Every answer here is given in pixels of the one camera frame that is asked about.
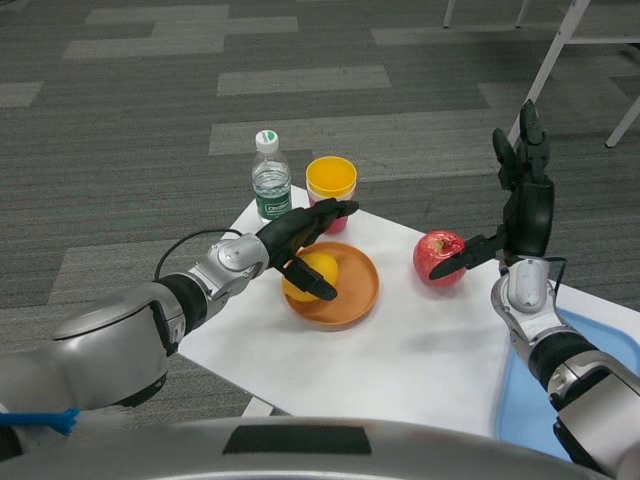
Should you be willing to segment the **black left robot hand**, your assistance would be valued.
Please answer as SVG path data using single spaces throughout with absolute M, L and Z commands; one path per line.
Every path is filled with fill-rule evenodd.
M 302 292 L 332 301 L 336 289 L 324 277 L 297 256 L 297 252 L 315 243 L 332 223 L 359 209 L 354 200 L 322 200 L 309 208 L 295 208 L 271 221 L 256 233 L 269 254 L 269 268 L 275 268 Z

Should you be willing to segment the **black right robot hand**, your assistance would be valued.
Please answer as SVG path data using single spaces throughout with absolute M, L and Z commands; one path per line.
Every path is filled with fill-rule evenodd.
M 550 142 L 536 106 L 528 100 L 520 110 L 519 144 L 511 145 L 504 132 L 492 134 L 494 152 L 500 164 L 498 179 L 510 192 L 503 207 L 503 221 L 490 237 L 477 235 L 464 242 L 464 248 L 440 262 L 429 273 L 439 280 L 461 269 L 473 269 L 496 257 L 543 257 L 550 239 L 555 187 L 546 175 L 550 161 Z

